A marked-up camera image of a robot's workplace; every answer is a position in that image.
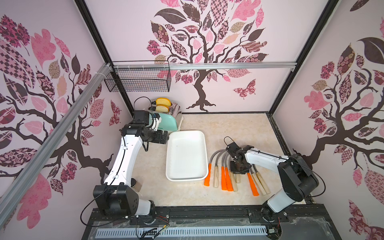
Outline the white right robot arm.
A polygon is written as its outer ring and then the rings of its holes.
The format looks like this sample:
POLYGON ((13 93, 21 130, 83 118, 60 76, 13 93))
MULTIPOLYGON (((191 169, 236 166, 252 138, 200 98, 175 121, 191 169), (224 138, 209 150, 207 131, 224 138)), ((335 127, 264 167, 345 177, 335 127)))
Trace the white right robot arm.
POLYGON ((319 186, 319 180, 304 159, 292 156, 276 156, 255 149, 253 146, 238 146, 232 142, 226 147, 231 156, 231 171, 235 174, 249 173, 255 165, 271 170, 280 176, 282 188, 263 205, 264 218, 272 218, 290 205, 301 202, 319 186))

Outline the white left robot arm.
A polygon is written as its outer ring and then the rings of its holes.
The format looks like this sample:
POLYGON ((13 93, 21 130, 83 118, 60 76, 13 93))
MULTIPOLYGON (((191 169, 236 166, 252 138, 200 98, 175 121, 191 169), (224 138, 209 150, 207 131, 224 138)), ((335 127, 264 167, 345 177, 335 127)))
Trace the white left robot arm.
POLYGON ((151 216, 153 201, 140 199, 132 187, 133 168, 141 148, 149 143, 166 144, 169 132, 141 124, 127 124, 121 129, 121 145, 116 160, 102 185, 95 186, 93 195, 99 211, 105 216, 151 216))

